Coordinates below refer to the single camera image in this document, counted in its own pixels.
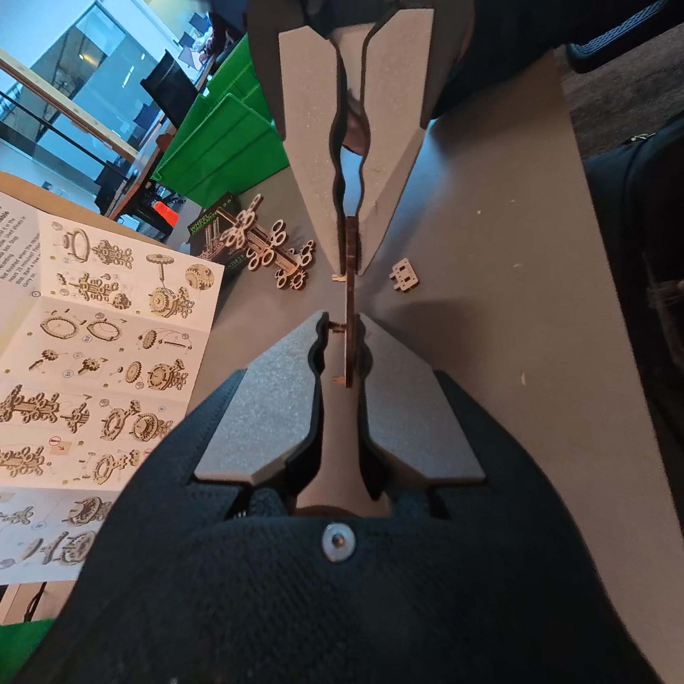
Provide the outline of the wooden railing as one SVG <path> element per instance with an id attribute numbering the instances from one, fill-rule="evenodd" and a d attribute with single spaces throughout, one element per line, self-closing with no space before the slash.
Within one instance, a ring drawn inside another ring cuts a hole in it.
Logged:
<path id="1" fill-rule="evenodd" d="M 138 155 L 136 149 L 4 49 L 1 49 L 1 69 L 24 88 L 66 116 L 76 127 L 101 141 L 126 161 L 130 163 L 135 161 Z"/>

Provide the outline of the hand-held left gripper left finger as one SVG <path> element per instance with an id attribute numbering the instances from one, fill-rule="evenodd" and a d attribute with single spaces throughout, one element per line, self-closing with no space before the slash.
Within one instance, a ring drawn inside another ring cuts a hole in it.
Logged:
<path id="1" fill-rule="evenodd" d="M 318 311 L 245 370 L 195 469 L 203 482 L 273 486 L 295 499 L 321 462 L 321 372 L 328 313 Z"/>

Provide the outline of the person's right hand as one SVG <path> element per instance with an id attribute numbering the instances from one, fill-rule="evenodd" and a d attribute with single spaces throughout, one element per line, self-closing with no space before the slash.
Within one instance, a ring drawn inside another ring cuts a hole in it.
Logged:
<path id="1" fill-rule="evenodd" d="M 351 88 L 346 94 L 346 133 L 343 146 L 364 158 L 369 149 L 370 129 L 361 101 L 355 97 Z"/>

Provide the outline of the white instruction board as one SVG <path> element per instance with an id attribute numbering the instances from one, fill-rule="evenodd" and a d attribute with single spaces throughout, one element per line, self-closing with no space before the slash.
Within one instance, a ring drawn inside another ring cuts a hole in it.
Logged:
<path id="1" fill-rule="evenodd" d="M 1 312 L 40 287 L 38 210 L 1 193 Z"/>

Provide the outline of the black model kit box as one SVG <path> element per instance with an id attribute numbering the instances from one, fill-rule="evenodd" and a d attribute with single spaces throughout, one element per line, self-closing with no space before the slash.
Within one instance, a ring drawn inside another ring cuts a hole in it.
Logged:
<path id="1" fill-rule="evenodd" d="M 190 254 L 194 257 L 224 266 L 224 276 L 234 276 L 247 266 L 247 245 L 227 247 L 221 234 L 234 228 L 235 219 L 242 210 L 235 196 L 227 192 L 209 209 L 204 209 L 189 227 Z"/>

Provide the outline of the wooden flower-disc rod assembly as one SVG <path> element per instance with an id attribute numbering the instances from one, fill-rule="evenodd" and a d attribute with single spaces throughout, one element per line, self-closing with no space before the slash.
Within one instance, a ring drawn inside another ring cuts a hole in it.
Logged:
<path id="1" fill-rule="evenodd" d="M 258 209 L 262 202 L 263 195 L 256 194 L 248 207 L 237 216 L 218 208 L 218 216 L 228 222 L 228 227 L 221 230 L 218 239 L 226 248 L 245 248 L 250 271 L 274 266 L 278 289 L 288 286 L 299 291 L 305 287 L 317 244 L 315 240 L 308 240 L 299 249 L 286 248 L 289 235 L 282 219 L 273 223 L 269 230 L 259 225 Z"/>

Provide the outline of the small wooden connector piece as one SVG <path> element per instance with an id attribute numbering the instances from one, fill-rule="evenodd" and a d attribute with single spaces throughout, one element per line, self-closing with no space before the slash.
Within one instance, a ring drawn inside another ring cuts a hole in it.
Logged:
<path id="1" fill-rule="evenodd" d="M 393 281 L 396 291 L 406 293 L 414 289 L 420 283 L 411 262 L 403 258 L 392 266 L 389 278 Z"/>

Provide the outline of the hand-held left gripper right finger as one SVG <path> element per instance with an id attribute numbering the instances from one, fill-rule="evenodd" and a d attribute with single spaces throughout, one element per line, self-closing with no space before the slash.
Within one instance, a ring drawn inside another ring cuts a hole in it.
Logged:
<path id="1" fill-rule="evenodd" d="M 372 499 L 486 476 L 430 364 L 370 317 L 357 317 L 360 468 Z"/>

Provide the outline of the round wooden frame part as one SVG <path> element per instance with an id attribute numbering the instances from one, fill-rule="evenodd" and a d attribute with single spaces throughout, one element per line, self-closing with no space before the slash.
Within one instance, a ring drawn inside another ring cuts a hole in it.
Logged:
<path id="1" fill-rule="evenodd" d="M 350 389 L 354 384 L 354 362 L 356 354 L 356 307 L 355 307 L 355 284 L 358 264 L 358 219 L 346 217 L 344 222 L 345 233 L 345 264 L 344 283 L 345 292 L 345 321 L 343 323 L 329 324 L 329 330 L 344 334 L 343 363 L 344 374 L 336 377 L 333 381 Z"/>

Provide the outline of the tan rounded wooden panel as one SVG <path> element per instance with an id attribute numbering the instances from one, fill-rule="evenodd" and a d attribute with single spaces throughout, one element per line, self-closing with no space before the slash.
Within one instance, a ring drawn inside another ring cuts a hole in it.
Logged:
<path id="1" fill-rule="evenodd" d="M 131 237 L 147 244 L 154 243 L 141 233 L 6 172 L 1 172 L 1 192 L 52 216 L 99 228 L 111 234 Z"/>

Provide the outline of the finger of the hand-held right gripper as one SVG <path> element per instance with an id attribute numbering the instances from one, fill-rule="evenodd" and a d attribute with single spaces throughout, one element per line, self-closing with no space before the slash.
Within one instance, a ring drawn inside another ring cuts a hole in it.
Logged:
<path id="1" fill-rule="evenodd" d="M 280 33 L 284 147 L 318 238 L 337 273 L 345 273 L 341 141 L 346 128 L 346 72 L 337 47 L 314 30 Z"/>
<path id="2" fill-rule="evenodd" d="M 423 95 L 434 10 L 398 10 L 364 39 L 361 107 L 369 148 L 361 165 L 357 272 L 378 251 L 422 147 Z"/>

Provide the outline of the green plastic bin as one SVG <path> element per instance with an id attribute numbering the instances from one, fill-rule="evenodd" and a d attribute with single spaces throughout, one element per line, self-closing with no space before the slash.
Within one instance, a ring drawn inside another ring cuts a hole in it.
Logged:
<path id="1" fill-rule="evenodd" d="M 1 626 L 1 683 L 10 683 L 36 650 L 53 619 Z"/>
<path id="2" fill-rule="evenodd" d="M 208 112 L 215 108 L 227 94 L 232 94 L 238 101 L 265 118 L 267 123 L 272 122 L 269 106 L 252 64 L 247 35 L 236 43 L 207 87 L 209 94 L 204 100 Z"/>
<path id="3" fill-rule="evenodd" d="M 205 209 L 289 166 L 276 129 L 234 94 L 207 105 L 196 99 L 152 176 Z"/>

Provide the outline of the folded assembly instruction sheet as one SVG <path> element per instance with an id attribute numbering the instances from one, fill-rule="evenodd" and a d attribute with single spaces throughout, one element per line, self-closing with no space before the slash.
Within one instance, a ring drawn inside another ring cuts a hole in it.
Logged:
<path id="1" fill-rule="evenodd" d="M 72 581 L 181 422 L 222 267 L 38 210 L 40 287 L 1 313 L 1 585 Z"/>

